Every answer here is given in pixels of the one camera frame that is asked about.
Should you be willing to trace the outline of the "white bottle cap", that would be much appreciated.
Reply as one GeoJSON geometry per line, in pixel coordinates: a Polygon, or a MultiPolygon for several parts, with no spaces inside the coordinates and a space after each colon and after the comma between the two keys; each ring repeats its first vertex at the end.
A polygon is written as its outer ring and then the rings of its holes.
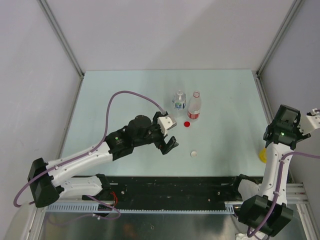
{"type": "Polygon", "coordinates": [[[198,155],[198,153],[197,153],[197,151],[195,151],[195,150],[193,150],[193,151],[190,153],[190,156],[191,156],[192,158],[197,157],[197,155],[198,155]]]}

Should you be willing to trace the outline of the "red bottle cap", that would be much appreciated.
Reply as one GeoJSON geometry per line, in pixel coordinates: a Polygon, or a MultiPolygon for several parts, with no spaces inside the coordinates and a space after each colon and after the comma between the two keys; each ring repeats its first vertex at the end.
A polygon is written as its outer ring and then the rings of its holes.
{"type": "Polygon", "coordinates": [[[189,128],[190,125],[191,125],[191,123],[190,123],[189,121],[185,121],[185,122],[184,122],[184,126],[185,126],[186,128],[189,128]]]}

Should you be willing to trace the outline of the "red label water bottle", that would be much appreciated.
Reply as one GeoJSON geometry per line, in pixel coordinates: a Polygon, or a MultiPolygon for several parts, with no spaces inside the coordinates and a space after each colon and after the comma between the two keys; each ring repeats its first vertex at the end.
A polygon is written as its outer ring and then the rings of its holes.
{"type": "Polygon", "coordinates": [[[191,120],[197,120],[200,116],[202,107],[201,94],[198,90],[194,91],[192,97],[189,100],[187,116],[191,120]]]}

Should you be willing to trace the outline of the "blue white label water bottle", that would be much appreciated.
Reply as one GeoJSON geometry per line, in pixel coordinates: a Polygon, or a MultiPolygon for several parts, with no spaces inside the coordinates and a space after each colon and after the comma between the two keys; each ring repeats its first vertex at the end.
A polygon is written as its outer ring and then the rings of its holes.
{"type": "Polygon", "coordinates": [[[183,90],[177,90],[172,99],[173,114],[175,117],[180,117],[186,108],[186,93],[183,90]]]}

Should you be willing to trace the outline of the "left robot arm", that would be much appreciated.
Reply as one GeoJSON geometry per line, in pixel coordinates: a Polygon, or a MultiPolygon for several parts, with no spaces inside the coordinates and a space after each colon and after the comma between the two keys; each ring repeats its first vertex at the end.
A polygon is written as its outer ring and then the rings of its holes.
{"type": "Polygon", "coordinates": [[[179,145],[173,136],[165,141],[168,131],[176,125],[176,120],[168,113],[158,111],[152,119],[138,115],[128,125],[109,133],[96,146],[49,162],[43,158],[34,160],[27,177],[33,203],[42,208],[63,198],[89,195],[107,199],[111,188],[105,175],[79,177],[78,174],[130,155],[134,148],[144,145],[154,144],[165,155],[179,145]]]}

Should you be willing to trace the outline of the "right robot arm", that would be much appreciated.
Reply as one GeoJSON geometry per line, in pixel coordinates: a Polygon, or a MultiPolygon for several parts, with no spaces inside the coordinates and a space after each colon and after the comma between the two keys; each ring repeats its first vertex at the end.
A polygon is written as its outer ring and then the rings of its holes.
{"type": "Polygon", "coordinates": [[[286,196],[289,166],[297,144],[311,136],[300,131],[301,120],[299,110],[280,105],[263,135],[266,165],[262,183],[241,174],[230,188],[231,196],[243,201],[235,214],[240,223],[247,225],[249,238],[258,240],[258,233],[266,240],[274,237],[293,219],[286,196]]]}

